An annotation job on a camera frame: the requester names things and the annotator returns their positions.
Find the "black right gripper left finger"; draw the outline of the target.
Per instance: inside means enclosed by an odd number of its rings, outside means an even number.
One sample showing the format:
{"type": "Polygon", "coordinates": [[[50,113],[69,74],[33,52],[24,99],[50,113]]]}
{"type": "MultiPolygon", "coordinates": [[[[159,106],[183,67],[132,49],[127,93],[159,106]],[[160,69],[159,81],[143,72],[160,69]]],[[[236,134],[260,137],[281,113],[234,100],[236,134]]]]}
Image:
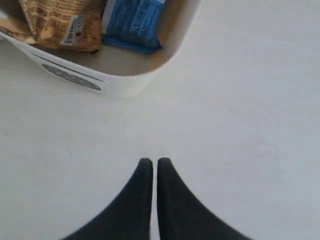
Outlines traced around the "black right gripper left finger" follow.
{"type": "Polygon", "coordinates": [[[139,160],[116,198],[66,240],[149,240],[153,196],[153,163],[139,160]]]}

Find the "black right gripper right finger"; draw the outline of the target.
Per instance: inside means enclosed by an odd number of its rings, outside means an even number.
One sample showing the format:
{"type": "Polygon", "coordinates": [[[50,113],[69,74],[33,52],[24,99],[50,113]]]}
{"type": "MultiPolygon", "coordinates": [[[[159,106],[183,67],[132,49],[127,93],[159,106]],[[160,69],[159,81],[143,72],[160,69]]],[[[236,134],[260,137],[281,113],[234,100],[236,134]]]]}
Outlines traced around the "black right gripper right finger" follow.
{"type": "Polygon", "coordinates": [[[157,215],[161,240],[249,239],[195,197],[169,158],[157,163],[157,215]]]}

